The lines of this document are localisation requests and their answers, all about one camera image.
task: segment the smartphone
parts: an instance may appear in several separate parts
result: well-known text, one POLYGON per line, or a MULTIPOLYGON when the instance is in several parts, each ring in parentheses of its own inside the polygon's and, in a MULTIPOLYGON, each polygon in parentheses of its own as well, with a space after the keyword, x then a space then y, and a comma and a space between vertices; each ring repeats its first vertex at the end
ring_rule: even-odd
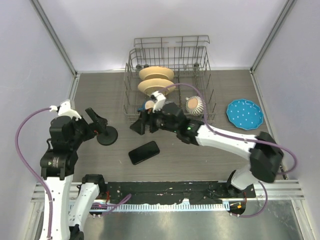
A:
POLYGON ((144 160, 152 158, 160 153, 160 149, 155 141, 151 141, 129 152, 129 157, 133 165, 137 165, 144 160))

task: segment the beige plate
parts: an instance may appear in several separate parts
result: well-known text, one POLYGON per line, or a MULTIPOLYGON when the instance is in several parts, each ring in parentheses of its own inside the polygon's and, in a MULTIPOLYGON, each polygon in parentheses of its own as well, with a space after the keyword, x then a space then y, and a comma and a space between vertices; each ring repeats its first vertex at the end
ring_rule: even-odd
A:
MULTIPOLYGON (((144 94, 150 96, 153 92, 159 91, 160 89, 163 89, 172 84, 174 84, 172 81, 161 78, 154 78, 140 82, 140 84, 138 85, 138 89, 144 94)), ((168 93, 171 93, 175 88, 176 86, 172 86, 169 89, 166 89, 163 94, 167 95, 168 93)))
POLYGON ((162 66, 150 66, 142 69, 139 72, 139 77, 142 81, 149 79, 167 79, 172 81, 175 73, 171 69, 162 66))

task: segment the blue polka dot plate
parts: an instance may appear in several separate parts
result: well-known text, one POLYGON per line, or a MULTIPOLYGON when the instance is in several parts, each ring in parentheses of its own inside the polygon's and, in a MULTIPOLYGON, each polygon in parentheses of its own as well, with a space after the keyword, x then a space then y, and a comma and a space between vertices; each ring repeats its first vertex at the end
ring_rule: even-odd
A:
POLYGON ((257 129, 264 122, 264 114, 261 108, 253 101, 246 99, 231 102, 226 114, 231 123, 244 130, 257 129))

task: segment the wall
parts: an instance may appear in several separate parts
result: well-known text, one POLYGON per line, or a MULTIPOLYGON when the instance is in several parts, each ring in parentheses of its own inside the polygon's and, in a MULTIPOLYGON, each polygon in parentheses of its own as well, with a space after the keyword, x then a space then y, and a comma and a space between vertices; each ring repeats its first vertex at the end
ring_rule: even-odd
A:
MULTIPOLYGON (((256 71, 278 142, 292 149, 299 179, 319 233, 320 2, 298 0, 256 71)), ((292 159, 285 159, 290 166, 292 159)))
POLYGON ((212 67, 251 67, 286 0, 40 0, 78 71, 124 68, 134 38, 209 35, 212 67))
MULTIPOLYGON (((15 133, 31 112, 66 99, 72 75, 27 0, 0 7, 0 233, 21 240, 36 180, 15 150, 15 133)), ((21 151, 40 173, 53 113, 41 113, 20 134, 21 151)))

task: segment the dish drying rack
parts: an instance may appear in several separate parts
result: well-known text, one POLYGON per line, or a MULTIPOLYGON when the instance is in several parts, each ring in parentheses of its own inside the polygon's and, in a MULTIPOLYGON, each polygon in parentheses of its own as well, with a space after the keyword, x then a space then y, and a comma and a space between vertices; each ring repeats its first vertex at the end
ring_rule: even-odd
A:
MULTIPOLYGON (((209 36, 172 36, 135 38, 134 49, 129 52, 129 59, 124 73, 123 111, 130 122, 135 122, 140 113, 138 109, 150 100, 150 97, 138 90, 142 81, 139 71, 145 67, 161 66, 174 71, 173 83, 191 84, 204 97, 209 123, 213 123, 216 114, 216 96, 211 75, 206 45, 210 44, 209 36)), ((183 109, 188 118, 202 120, 203 115, 192 116, 186 110, 186 98, 197 96, 195 90, 187 86, 176 86, 169 93, 167 101, 176 103, 183 109)))

